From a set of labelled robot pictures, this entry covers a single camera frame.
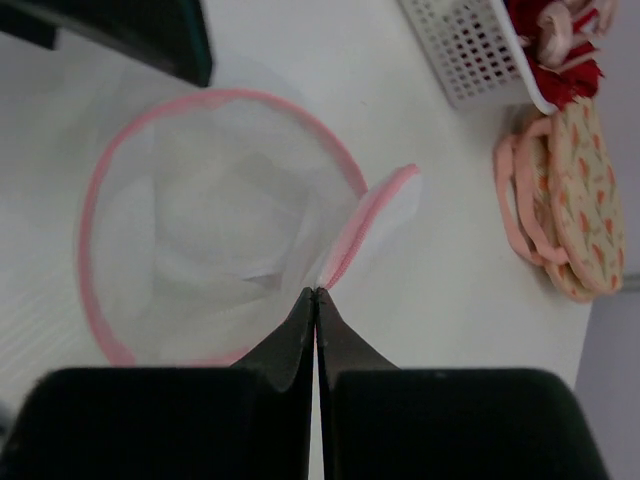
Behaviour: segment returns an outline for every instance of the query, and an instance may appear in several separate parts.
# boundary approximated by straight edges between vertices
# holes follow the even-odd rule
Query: pink mesh laundry bag rim
[[[289,114],[297,121],[311,127],[313,134],[322,142],[323,146],[331,153],[337,165],[344,174],[350,187],[358,198],[367,191],[367,183],[344,144],[322,122],[301,107],[277,96],[266,92],[247,89],[225,89],[198,92],[193,95],[178,98],[159,105],[142,114],[133,122],[123,128],[111,140],[104,153],[98,160],[96,168],[89,181],[89,187],[85,196],[80,226],[78,233],[77,268],[80,298],[87,317],[87,323],[91,332],[104,353],[107,360],[117,366],[135,365],[136,357],[133,352],[115,336],[109,322],[104,318],[100,308],[93,280],[93,266],[91,261],[90,242],[93,234],[95,207],[100,193],[100,187],[109,170],[111,161],[118,148],[130,137],[138,133],[149,123],[167,115],[174,115],[187,111],[193,107],[206,106],[216,109],[234,100],[253,100]],[[219,365],[230,364],[242,358],[248,348],[235,351],[223,356],[215,356],[203,360],[190,362],[191,365]]]

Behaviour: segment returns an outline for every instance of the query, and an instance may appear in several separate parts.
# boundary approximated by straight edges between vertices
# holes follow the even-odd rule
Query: black object
[[[56,27],[209,85],[214,62],[200,0],[0,0],[0,30],[53,48]]]
[[[0,457],[0,479],[307,478],[314,328],[325,478],[608,478],[557,377],[397,369],[326,291],[305,289],[231,368],[45,377]]]

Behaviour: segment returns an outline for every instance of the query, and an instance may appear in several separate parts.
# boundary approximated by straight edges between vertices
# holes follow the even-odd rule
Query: pink fabric item
[[[348,225],[342,230],[340,238],[329,255],[329,281],[325,285],[326,289],[333,288],[347,271],[378,213],[411,177],[419,174],[420,169],[415,164],[399,168],[391,179],[375,192],[375,195],[359,206]]]
[[[563,265],[569,260],[567,251],[563,247],[555,248],[551,245],[534,212],[533,172],[528,143],[533,137],[548,135],[550,130],[549,118],[536,120],[522,136],[510,135],[505,138],[496,149],[494,156],[496,191],[507,239],[516,253],[538,266],[543,264],[543,259],[557,265]],[[535,245],[535,250],[530,248],[509,209],[507,187],[513,176],[515,176],[518,216],[526,234]]]
[[[542,265],[542,257],[529,247],[529,243],[514,220],[507,202],[507,187],[514,174],[513,150],[515,145],[516,136],[509,135],[500,142],[494,154],[494,176],[498,193],[498,205],[500,206],[502,223],[511,248],[525,260],[540,266]]]
[[[113,365],[130,366],[136,364],[133,353],[116,338],[109,323],[104,318],[94,291],[95,287],[93,283],[93,267],[90,255],[93,217],[100,186],[109,170],[113,155],[125,140],[158,118],[175,115],[190,108],[201,107],[203,105],[215,109],[234,99],[264,102],[272,108],[295,116],[298,121],[312,128],[317,134],[318,139],[323,143],[323,146],[332,153],[357,196],[362,197],[368,191],[362,172],[353,157],[342,142],[340,142],[326,126],[297,105],[268,93],[245,89],[204,91],[167,102],[138,117],[118,133],[99,159],[89,182],[80,217],[78,234],[77,262],[80,297],[87,315],[89,327],[105,356]],[[246,350],[237,351],[223,357],[194,361],[192,364],[202,366],[216,364],[228,365],[242,358],[245,353]]]
[[[554,248],[551,245],[534,212],[533,171],[529,144],[532,138],[548,136],[550,133],[551,119],[544,117],[535,120],[518,139],[513,159],[516,195],[520,221],[525,232],[533,241],[538,254],[550,262],[563,265],[569,261],[566,250],[562,247]]]

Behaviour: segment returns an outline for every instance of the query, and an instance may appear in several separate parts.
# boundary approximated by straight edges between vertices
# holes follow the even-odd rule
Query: gray wall
[[[598,300],[576,391],[612,478],[640,479],[639,294]]]
[[[625,212],[627,273],[640,272],[640,2],[621,0],[603,42],[598,107]],[[640,293],[598,300],[576,392],[615,480],[640,479]]]

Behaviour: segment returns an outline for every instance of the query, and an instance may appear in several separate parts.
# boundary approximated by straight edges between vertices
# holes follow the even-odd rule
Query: pink trim
[[[230,90],[209,90],[198,92],[193,95],[172,100],[163,105],[151,109],[149,112],[141,115],[124,129],[122,129],[116,137],[111,141],[103,155],[100,157],[98,164],[91,176],[89,188],[85,197],[84,206],[80,218],[80,232],[78,242],[78,274],[80,297],[87,315],[87,322],[93,333],[96,342],[104,352],[105,357],[113,364],[118,366],[135,365],[136,359],[133,353],[114,335],[109,323],[102,315],[98,299],[95,295],[93,284],[93,274],[91,265],[90,239],[93,229],[93,216],[95,213],[100,185],[109,170],[111,160],[116,150],[132,135],[138,133],[148,123],[168,115],[175,115],[184,112],[192,107],[208,106],[212,109],[218,108],[225,103],[233,100],[256,100],[272,108],[284,111],[297,117],[298,121],[305,123],[311,127],[316,135],[323,142],[324,147],[335,157],[336,162],[343,171],[347,181],[353,188],[356,195],[360,198],[368,190],[360,168],[355,160],[342,144],[342,142],[331,132],[322,122],[314,116],[289,102],[288,100],[276,97],[269,93],[246,90],[246,89],[230,89]],[[213,365],[228,364],[241,358],[246,353],[245,350],[233,352],[223,357],[210,358],[203,361],[195,361],[194,364]]]
[[[536,247],[540,256],[557,265],[563,265],[569,261],[567,252],[563,247],[554,247],[540,223],[536,219],[534,210],[534,178],[531,168],[531,141],[534,138],[551,134],[551,119],[543,117],[529,125],[525,133],[518,139],[514,168],[516,178],[516,196],[518,199],[518,215],[525,232]]]
[[[500,207],[500,215],[502,216],[507,240],[513,251],[533,265],[540,266],[542,265],[542,257],[529,247],[529,243],[514,220],[507,202],[507,188],[514,174],[513,151],[516,143],[517,137],[509,135],[498,144],[494,152],[494,177],[496,193],[498,194],[498,206]]]
[[[559,114],[554,115],[553,122],[554,128],[552,129],[551,136],[549,137],[549,145],[551,152],[558,152],[560,147],[560,135],[558,135],[558,131],[560,126],[557,122],[561,122],[562,117]],[[562,203],[560,202],[560,196],[562,194],[562,171],[559,166],[559,162],[555,161],[555,155],[552,155],[552,161],[550,162],[549,168],[552,170],[553,174],[549,175],[549,192],[551,194],[551,210],[553,212],[553,218],[559,220],[562,218]],[[584,266],[582,263],[582,258],[580,258],[579,254],[576,252],[573,244],[571,243],[571,237],[567,233],[565,226],[561,221],[556,221],[556,231],[558,233],[558,239],[560,243],[565,246],[567,250],[567,254],[569,256],[569,262],[571,264],[571,268],[573,272],[576,274],[578,279],[582,282],[582,284],[587,287],[589,290],[597,293],[597,294],[609,294],[613,293],[616,290],[603,287],[601,284],[593,280],[591,276],[591,272]]]
[[[358,254],[367,233],[371,229],[378,214],[387,206],[391,199],[400,191],[402,186],[415,175],[420,174],[417,165],[411,164],[396,171],[393,177],[375,192],[360,212],[356,212],[350,222],[344,227],[343,233],[335,244],[336,254],[330,256],[332,264],[328,267],[330,280],[326,289],[330,290],[345,274],[354,258]]]

